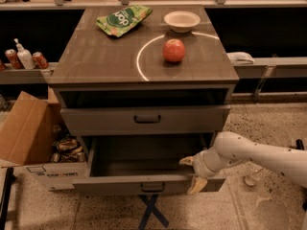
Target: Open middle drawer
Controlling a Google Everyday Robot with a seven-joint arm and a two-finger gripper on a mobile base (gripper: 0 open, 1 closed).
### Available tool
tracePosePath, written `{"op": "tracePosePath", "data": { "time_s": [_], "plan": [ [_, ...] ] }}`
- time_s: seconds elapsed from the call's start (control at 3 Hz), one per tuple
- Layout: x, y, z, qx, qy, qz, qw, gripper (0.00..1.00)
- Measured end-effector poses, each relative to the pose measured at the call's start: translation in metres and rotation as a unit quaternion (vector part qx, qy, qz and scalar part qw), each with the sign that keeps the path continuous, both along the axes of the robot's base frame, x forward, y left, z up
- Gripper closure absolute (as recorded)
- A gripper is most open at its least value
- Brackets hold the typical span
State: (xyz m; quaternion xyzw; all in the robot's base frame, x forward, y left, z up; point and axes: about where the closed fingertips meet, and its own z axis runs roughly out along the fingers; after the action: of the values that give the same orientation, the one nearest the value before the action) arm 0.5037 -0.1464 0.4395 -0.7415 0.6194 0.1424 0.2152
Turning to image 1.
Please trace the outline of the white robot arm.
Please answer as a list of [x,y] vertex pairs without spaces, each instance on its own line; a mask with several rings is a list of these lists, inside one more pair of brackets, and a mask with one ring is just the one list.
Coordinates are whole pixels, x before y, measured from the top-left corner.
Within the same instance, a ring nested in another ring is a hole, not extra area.
[[195,172],[187,194],[199,193],[207,185],[209,177],[246,161],[307,187],[306,150],[260,144],[237,133],[222,131],[216,136],[212,147],[179,161],[180,165],[191,166]]

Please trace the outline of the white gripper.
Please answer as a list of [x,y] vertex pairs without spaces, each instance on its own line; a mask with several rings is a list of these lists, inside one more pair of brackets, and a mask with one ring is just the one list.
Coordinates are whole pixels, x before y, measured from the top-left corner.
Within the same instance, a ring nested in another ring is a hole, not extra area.
[[206,155],[205,151],[201,151],[194,156],[187,156],[179,160],[180,165],[193,165],[194,172],[198,175],[192,178],[191,186],[187,191],[188,195],[199,193],[207,185],[208,180],[206,178],[215,174],[205,162]]

